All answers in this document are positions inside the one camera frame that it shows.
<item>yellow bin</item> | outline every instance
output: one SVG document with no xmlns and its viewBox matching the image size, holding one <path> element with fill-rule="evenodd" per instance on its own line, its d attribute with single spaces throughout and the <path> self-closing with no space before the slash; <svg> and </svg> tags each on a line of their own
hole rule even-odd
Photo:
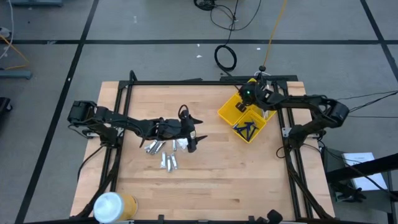
<svg viewBox="0 0 398 224">
<path fill-rule="evenodd" d="M 260 131 L 266 126 L 267 121 L 269 121 L 272 116 L 276 113 L 276 111 L 269 111 L 268 117 L 264 119 L 262 117 L 262 110 L 258 108 L 256 105 L 247 106 L 246 110 L 242 113 L 240 110 L 236 108 L 236 104 L 242 103 L 242 99 L 239 93 L 235 93 L 219 110 L 218 115 L 225 120 L 231 127 L 237 126 L 245 126 L 245 122 L 254 122 L 256 129 L 250 138 L 250 141 L 247 141 L 244 137 L 242 137 L 235 130 L 234 133 L 238 135 L 243 141 L 246 143 L 250 143 L 253 139 L 260 133 Z M 246 130 L 241 132 L 244 136 L 246 136 Z"/>
</svg>

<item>black metal frame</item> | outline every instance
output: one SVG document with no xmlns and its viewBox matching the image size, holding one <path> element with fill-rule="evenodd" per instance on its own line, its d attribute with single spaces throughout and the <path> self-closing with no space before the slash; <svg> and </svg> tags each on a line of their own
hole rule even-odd
<svg viewBox="0 0 398 224">
<path fill-rule="evenodd" d="M 119 111 L 120 105 L 121 105 L 121 100 L 122 100 L 122 94 L 125 88 L 127 88 L 127 94 L 126 94 L 126 99 L 124 102 L 124 110 L 123 114 L 127 115 L 129 111 L 129 106 L 130 106 L 130 99 L 132 95 L 132 86 L 133 85 L 241 85 L 243 83 L 246 83 L 250 78 L 252 77 L 223 77 L 220 78 L 220 81 L 201 81 L 200 79 L 194 79 L 194 80 L 183 80 L 183 81 L 137 81 L 136 76 L 134 75 L 134 72 L 130 72 L 130 80 L 128 81 L 119 81 L 118 85 L 118 92 L 116 94 L 116 101 L 115 101 L 115 106 L 114 109 L 115 111 Z M 279 91 L 279 88 L 283 89 L 284 95 L 288 95 L 289 92 L 287 91 L 287 82 L 294 82 L 298 81 L 297 76 L 295 75 L 281 75 L 281 76 L 271 76 L 267 77 L 267 80 L 272 82 L 272 86 L 276 91 Z M 289 124 L 290 126 L 294 125 L 294 118 L 291 110 L 287 111 L 288 113 L 288 119 L 289 119 Z M 290 154 L 287 142 L 285 138 L 283 137 L 282 134 L 282 128 L 285 127 L 284 123 L 284 116 L 282 113 L 282 110 L 278 110 L 278 118 L 279 118 L 279 124 L 280 124 L 280 131 L 281 131 L 281 138 L 282 142 L 284 145 L 284 152 L 285 154 Z M 120 141 L 119 141 L 119 146 L 116 148 L 116 156 L 114 158 L 114 163 L 117 163 L 116 166 L 116 172 L 111 181 L 111 188 L 110 191 L 114 192 L 116 190 L 116 184 L 117 184 L 117 179 L 118 179 L 118 170 L 119 170 L 119 162 L 121 159 L 121 150 L 123 148 L 123 136 L 121 135 Z M 304 185 L 307 186 L 305 183 L 305 173 L 303 169 L 303 163 L 302 163 L 302 158 L 300 151 L 295 151 L 295 158 L 296 158 L 296 163 L 297 163 L 297 170 L 299 172 L 300 178 L 303 180 Z M 109 163 L 111 160 L 111 154 L 112 154 L 112 149 L 107 149 L 104 162 L 103 162 L 103 169 L 101 173 L 101 182 L 100 186 L 103 190 L 105 190 L 105 187 L 103 186 L 103 183 L 106 182 L 106 178 L 110 176 L 108 173 L 109 169 Z M 291 163 L 291 157 L 286 156 L 286 165 L 288 166 L 289 163 Z M 292 194 L 292 203 L 293 203 L 293 208 L 294 208 L 294 213 L 295 213 L 295 221 L 298 222 L 307 222 L 307 223 L 352 223 L 355 224 L 356 222 L 347 222 L 347 221 L 340 221 L 340 220 L 322 220 L 322 219 L 314 219 L 313 214 L 312 214 L 312 208 L 308 200 L 304 197 L 304 202 L 305 202 L 305 209 L 306 209 L 306 214 L 307 217 L 302 217 L 300 214 L 300 205 L 299 205 L 299 199 L 297 197 L 297 190 L 296 190 L 296 183 L 294 182 L 294 179 L 289 176 L 289 184 L 290 184 L 290 191 Z M 45 221 L 45 222 L 35 222 L 35 223 L 98 223 L 93 217 L 74 217 L 66 220 L 52 220 L 52 221 Z M 164 224 L 164 223 L 201 223 L 201 221 L 198 220 L 165 220 L 164 215 L 159 215 L 157 220 L 134 220 L 132 223 L 138 224 L 148 224 L 148 223 L 159 223 L 159 224 Z M 205 223 L 212 223 L 212 224 L 225 224 L 225 223 L 232 223 L 232 224 L 256 224 L 258 223 L 253 216 L 248 216 L 248 220 L 244 221 L 210 221 L 206 220 Z"/>
<path fill-rule="evenodd" d="M 125 100 L 124 111 L 123 111 L 124 115 L 128 114 L 133 85 L 237 85 L 237 84 L 246 83 L 251 78 L 251 77 L 233 77 L 233 78 L 223 77 L 223 78 L 220 78 L 220 81 L 192 81 L 192 80 L 186 80 L 186 81 L 137 81 L 137 78 L 135 77 L 135 75 L 132 77 L 131 74 L 132 73 L 130 73 L 131 79 L 129 81 L 119 81 L 118 93 L 116 95 L 116 102 L 115 102 L 114 108 L 115 108 L 115 111 L 119 111 L 121 100 L 122 100 L 121 99 L 122 93 L 123 93 L 123 90 L 127 87 L 127 94 L 126 94 L 126 100 Z M 286 82 L 287 81 L 298 81 L 297 76 L 295 76 L 295 75 L 272 76 L 272 77 L 267 77 L 267 79 L 274 82 L 274 88 L 276 90 L 278 90 L 278 86 L 281 86 L 282 89 L 284 90 L 285 95 L 288 95 Z M 283 114 L 281 113 L 281 110 L 278 111 L 278 117 L 279 117 L 279 124 L 280 124 L 281 131 L 282 131 L 282 128 L 285 127 L 285 123 L 284 123 L 284 117 L 283 117 Z M 291 113 L 291 110 L 290 110 L 290 112 L 288 112 L 288 118 L 289 118 L 290 126 L 292 126 L 294 124 L 294 119 L 293 119 L 293 114 Z M 123 136 L 121 136 L 122 139 L 120 141 L 120 146 L 116 148 L 117 155 L 121 155 L 121 150 L 123 147 Z M 289 150 L 287 149 L 287 143 L 284 141 L 284 139 L 282 139 L 282 141 L 284 143 L 285 153 L 289 153 Z M 100 184 L 102 184 L 104 182 L 104 178 L 107 176 L 107 173 L 108 173 L 109 163 L 111 160 L 111 150 L 112 149 L 106 150 L 104 163 L 103 163 L 103 170 L 101 173 Z M 300 177 L 302 178 L 302 180 L 305 183 L 305 174 L 304 174 L 304 168 L 303 168 L 301 154 L 300 154 L 300 152 L 297 153 L 297 151 L 295 151 L 295 155 L 296 155 L 295 158 L 297 160 L 296 162 L 297 162 L 298 172 L 300 174 Z M 114 192 L 116 190 L 117 179 L 118 179 L 118 177 L 116 175 L 116 177 L 112 180 L 111 188 L 110 188 L 110 191 L 112 191 L 112 192 Z M 295 182 L 290 176 L 289 176 L 289 184 L 290 184 L 290 191 L 292 194 L 292 203 L 293 203 L 293 208 L 294 208 L 294 213 L 295 213 L 295 219 L 297 220 L 297 219 L 301 218 L 300 205 L 299 205 L 299 199 L 297 197 L 297 190 L 296 190 Z M 313 218 L 311 205 L 309 204 L 309 202 L 306 198 L 304 198 L 304 200 L 305 200 L 305 208 L 306 208 L 307 218 Z"/>
<path fill-rule="evenodd" d="M 353 165 L 356 170 L 361 172 L 362 174 L 359 174 L 359 172 L 355 171 L 354 169 L 350 167 L 343 167 L 340 169 L 335 169 L 333 171 L 327 171 L 327 162 L 328 162 L 329 155 L 326 152 L 326 150 L 322 150 L 322 162 L 323 166 L 325 168 L 325 175 L 326 175 L 326 181 L 328 183 L 334 184 L 338 183 L 340 181 L 344 180 L 350 180 L 353 178 L 357 177 L 363 177 L 364 175 L 369 176 L 372 174 L 377 174 L 377 173 L 382 173 L 382 172 L 387 172 L 387 178 L 388 178 L 388 191 L 390 193 L 394 194 L 395 196 L 398 197 L 398 192 L 391 190 L 392 189 L 392 181 L 391 181 L 391 171 L 392 170 L 398 170 L 398 163 L 396 162 L 398 160 L 398 153 L 393 154 L 390 156 L 385 156 L 382 158 L 375 159 L 373 161 L 368 161 L 368 162 L 363 162 L 360 164 Z M 387 212 L 387 221 L 388 224 L 396 224 L 397 222 L 397 216 L 396 216 L 396 206 L 395 202 L 397 202 L 394 198 L 389 197 L 390 203 L 391 203 L 391 213 Z"/>
</svg>

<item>wooden tabletop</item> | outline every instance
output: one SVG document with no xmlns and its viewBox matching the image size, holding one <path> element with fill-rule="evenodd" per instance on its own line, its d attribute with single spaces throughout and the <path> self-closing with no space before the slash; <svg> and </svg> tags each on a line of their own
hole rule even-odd
<svg viewBox="0 0 398 224">
<path fill-rule="evenodd" d="M 102 84 L 99 106 L 114 108 L 117 86 L 117 82 Z M 288 86 L 291 95 L 305 94 L 302 82 L 288 82 Z M 246 144 L 217 115 L 217 110 L 235 92 L 234 86 L 133 86 L 130 117 L 177 118 L 178 109 L 186 104 L 190 114 L 203 121 L 196 125 L 197 135 L 208 135 L 194 153 L 177 151 L 178 170 L 168 173 L 159 168 L 161 153 L 146 154 L 144 148 L 139 148 L 141 139 L 126 131 L 116 191 L 137 198 L 139 206 L 134 219 L 155 220 L 163 214 L 167 220 L 247 220 L 249 215 L 266 217 L 274 209 L 284 220 L 294 220 L 285 161 L 275 155 L 282 146 L 278 117 L 275 115 L 257 138 Z M 123 103 L 119 112 L 123 112 Z M 293 114 L 296 124 L 311 119 L 309 110 L 294 109 Z M 314 139 L 306 143 L 318 146 Z M 99 144 L 98 138 L 89 140 L 85 157 Z M 171 142 L 166 143 L 163 151 L 172 152 Z M 81 171 L 71 215 L 79 213 L 98 189 L 104 152 L 92 158 Z M 308 146 L 303 146 L 301 153 L 309 190 L 333 216 L 320 153 Z M 297 189 L 301 214 L 305 217 L 302 194 Z"/>
</svg>

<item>silver metal part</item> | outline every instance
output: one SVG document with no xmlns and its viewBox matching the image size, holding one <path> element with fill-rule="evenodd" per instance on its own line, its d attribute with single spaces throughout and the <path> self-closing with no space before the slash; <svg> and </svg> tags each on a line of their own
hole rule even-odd
<svg viewBox="0 0 398 224">
<path fill-rule="evenodd" d="M 292 128 L 282 128 L 282 135 L 283 137 L 287 138 L 289 136 L 289 132 Z M 309 134 L 308 138 L 319 138 L 319 134 Z"/>
<path fill-rule="evenodd" d="M 164 146 L 164 144 L 166 143 L 166 141 L 159 141 L 159 143 L 156 145 L 156 150 L 153 151 L 153 153 L 151 153 L 151 155 L 157 154 L 160 149 Z"/>
<path fill-rule="evenodd" d="M 191 131 L 191 133 L 189 135 L 191 136 L 192 139 L 194 139 L 197 136 L 197 132 Z"/>
<path fill-rule="evenodd" d="M 162 152 L 162 162 L 160 163 L 161 169 L 166 169 L 166 152 Z"/>
<path fill-rule="evenodd" d="M 262 118 L 268 119 L 268 114 L 269 114 L 268 111 L 262 111 Z"/>
<path fill-rule="evenodd" d="M 147 153 L 152 154 L 155 152 L 155 150 L 157 149 L 157 146 L 160 144 L 160 141 L 156 141 L 156 143 L 154 144 L 154 146 L 148 148 L 146 150 Z"/>
<path fill-rule="evenodd" d="M 150 145 L 145 146 L 145 151 L 149 152 L 157 143 L 157 140 L 153 141 Z"/>
<path fill-rule="evenodd" d="M 172 162 L 173 162 L 173 169 L 178 169 L 177 160 L 175 159 L 175 153 L 171 154 Z"/>
<path fill-rule="evenodd" d="M 167 172 L 171 172 L 172 171 L 172 161 L 170 156 L 167 156 Z"/>
<path fill-rule="evenodd" d="M 175 152 L 177 150 L 177 142 L 173 140 L 173 151 Z"/>
</svg>

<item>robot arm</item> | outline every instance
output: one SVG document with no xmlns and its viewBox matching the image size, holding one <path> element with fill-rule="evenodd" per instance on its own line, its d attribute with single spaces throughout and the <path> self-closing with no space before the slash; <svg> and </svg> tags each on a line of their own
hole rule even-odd
<svg viewBox="0 0 398 224">
<path fill-rule="evenodd" d="M 115 146 L 118 144 L 118 130 L 115 127 L 133 131 L 145 140 L 167 141 L 173 139 L 186 138 L 188 140 L 188 151 L 194 152 L 198 141 L 206 136 L 196 137 L 195 125 L 202 121 L 192 118 L 188 107 L 182 105 L 178 111 L 177 119 L 143 119 L 137 120 L 110 111 L 103 106 L 97 106 L 92 101 L 75 101 L 70 110 L 68 121 L 71 126 L 87 127 L 92 132 L 99 135 L 101 144 L 105 146 Z"/>
<path fill-rule="evenodd" d="M 288 143 L 292 148 L 300 148 L 309 134 L 323 131 L 324 128 L 340 127 L 347 118 L 349 109 L 336 100 L 324 95 L 311 96 L 284 96 L 266 88 L 261 80 L 244 84 L 239 89 L 243 100 L 242 106 L 256 105 L 267 110 L 279 110 L 281 108 L 309 109 L 314 119 L 304 125 L 297 124 L 292 127 L 288 136 Z"/>
</svg>

